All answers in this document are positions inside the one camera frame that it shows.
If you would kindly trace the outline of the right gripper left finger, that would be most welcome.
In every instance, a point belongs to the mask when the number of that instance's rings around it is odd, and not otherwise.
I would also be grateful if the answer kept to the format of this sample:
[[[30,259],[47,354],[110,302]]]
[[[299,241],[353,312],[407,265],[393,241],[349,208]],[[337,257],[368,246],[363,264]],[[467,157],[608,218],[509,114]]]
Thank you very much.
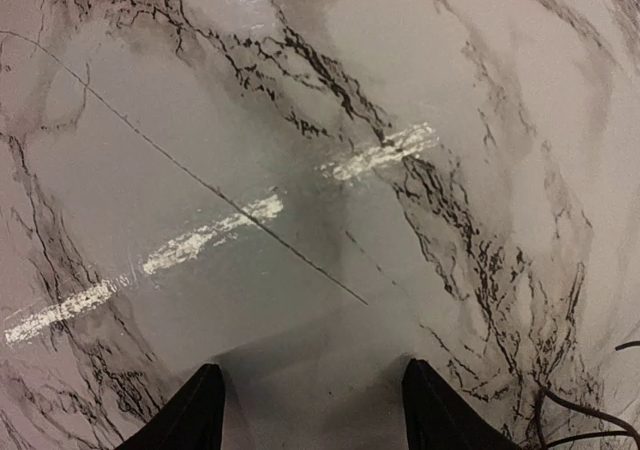
[[[217,364],[202,365],[167,404],[117,450],[220,450],[225,383]]]

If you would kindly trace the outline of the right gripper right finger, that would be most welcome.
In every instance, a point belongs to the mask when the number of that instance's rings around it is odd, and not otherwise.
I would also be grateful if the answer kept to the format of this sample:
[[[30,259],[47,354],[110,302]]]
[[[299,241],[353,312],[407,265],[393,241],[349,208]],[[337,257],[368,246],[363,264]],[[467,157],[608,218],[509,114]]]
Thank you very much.
[[[508,439],[483,420],[427,361],[411,359],[401,387],[410,449],[508,447]]]

